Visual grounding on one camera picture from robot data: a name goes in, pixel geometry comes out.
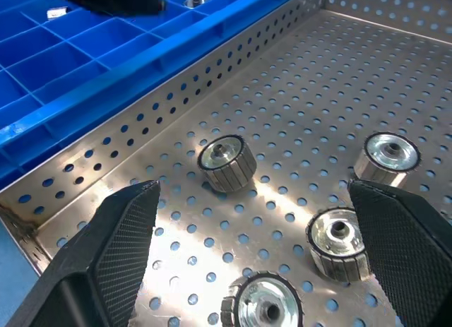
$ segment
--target perforated metal tray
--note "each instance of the perforated metal tray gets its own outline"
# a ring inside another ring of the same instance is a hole
[[[131,326],[220,324],[228,285],[252,270],[294,284],[305,326],[398,326],[375,279],[320,275],[304,228],[318,210],[351,205],[350,168],[374,131],[416,142],[422,163],[405,188],[451,216],[449,37],[319,11],[321,1],[291,0],[5,190],[3,219],[36,269],[105,196],[160,179]],[[224,196],[210,190],[196,157],[229,133],[245,138],[258,169],[245,190]]]

